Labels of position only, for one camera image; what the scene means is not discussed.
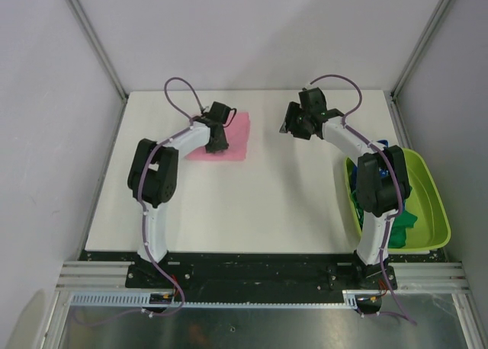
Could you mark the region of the pink t shirt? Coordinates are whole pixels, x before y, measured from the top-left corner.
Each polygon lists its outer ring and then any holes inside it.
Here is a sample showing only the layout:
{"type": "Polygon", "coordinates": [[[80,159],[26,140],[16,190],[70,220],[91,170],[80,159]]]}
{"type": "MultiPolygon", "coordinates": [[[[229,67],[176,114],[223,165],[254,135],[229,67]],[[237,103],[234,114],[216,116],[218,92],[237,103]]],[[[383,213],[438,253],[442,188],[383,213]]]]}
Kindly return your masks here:
{"type": "Polygon", "coordinates": [[[233,122],[225,129],[228,149],[217,153],[206,153],[202,146],[185,158],[193,162],[242,162],[246,159],[250,126],[249,113],[238,112],[233,122]]]}

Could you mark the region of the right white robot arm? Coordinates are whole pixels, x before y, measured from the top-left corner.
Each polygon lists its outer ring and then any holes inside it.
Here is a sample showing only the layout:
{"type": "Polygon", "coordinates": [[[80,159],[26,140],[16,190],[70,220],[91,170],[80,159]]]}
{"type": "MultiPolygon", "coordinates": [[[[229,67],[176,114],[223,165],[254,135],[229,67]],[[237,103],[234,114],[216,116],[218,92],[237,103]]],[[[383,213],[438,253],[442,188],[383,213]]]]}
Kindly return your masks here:
{"type": "Polygon", "coordinates": [[[410,196],[403,150],[372,142],[353,129],[342,112],[327,108],[319,88],[303,88],[299,99],[298,103],[289,103],[280,132],[305,140],[317,136],[356,165],[356,200],[363,209],[363,225],[355,250],[361,264],[353,267],[352,281],[361,289],[369,289],[379,280],[375,265],[387,259],[391,225],[410,196]]]}

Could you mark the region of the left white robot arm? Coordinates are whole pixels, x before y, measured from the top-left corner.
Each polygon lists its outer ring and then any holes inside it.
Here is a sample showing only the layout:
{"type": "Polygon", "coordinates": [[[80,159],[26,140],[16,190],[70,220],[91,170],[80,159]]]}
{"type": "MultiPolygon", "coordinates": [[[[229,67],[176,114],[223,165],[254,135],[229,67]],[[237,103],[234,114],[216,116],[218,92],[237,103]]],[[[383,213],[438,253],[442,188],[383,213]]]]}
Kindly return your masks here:
{"type": "Polygon", "coordinates": [[[141,139],[136,147],[127,186],[143,208],[142,245],[138,255],[149,261],[141,277],[151,287],[163,286],[169,278],[168,268],[159,262],[167,255],[166,215],[178,181],[181,159],[202,147],[208,154],[229,148],[225,129],[237,109],[213,102],[209,110],[191,117],[183,130],[160,142],[141,139]]]}

